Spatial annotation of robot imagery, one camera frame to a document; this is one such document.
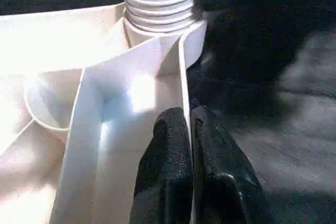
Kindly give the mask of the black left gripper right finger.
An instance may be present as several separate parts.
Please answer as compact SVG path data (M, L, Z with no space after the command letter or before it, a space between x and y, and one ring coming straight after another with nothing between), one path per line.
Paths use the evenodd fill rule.
M264 223L265 195L248 157L206 106L191 111L195 222Z

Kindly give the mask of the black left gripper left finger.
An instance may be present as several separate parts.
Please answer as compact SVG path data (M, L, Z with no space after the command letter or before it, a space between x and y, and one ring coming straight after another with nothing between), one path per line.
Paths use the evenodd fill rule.
M163 111L140 162L135 181L133 223L189 223L193 168L188 128L179 107Z

